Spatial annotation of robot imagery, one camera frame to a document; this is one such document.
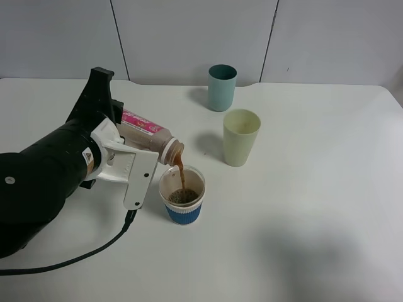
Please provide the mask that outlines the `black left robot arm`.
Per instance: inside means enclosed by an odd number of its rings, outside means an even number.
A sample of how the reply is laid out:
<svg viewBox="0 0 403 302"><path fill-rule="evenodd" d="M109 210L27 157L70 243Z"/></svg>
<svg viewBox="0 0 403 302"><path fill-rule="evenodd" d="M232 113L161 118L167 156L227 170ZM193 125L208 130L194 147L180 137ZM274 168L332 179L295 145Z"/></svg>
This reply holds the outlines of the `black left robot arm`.
<svg viewBox="0 0 403 302"><path fill-rule="evenodd" d="M18 153L1 154L1 257L23 249L99 167L91 138L99 123L73 119Z"/></svg>

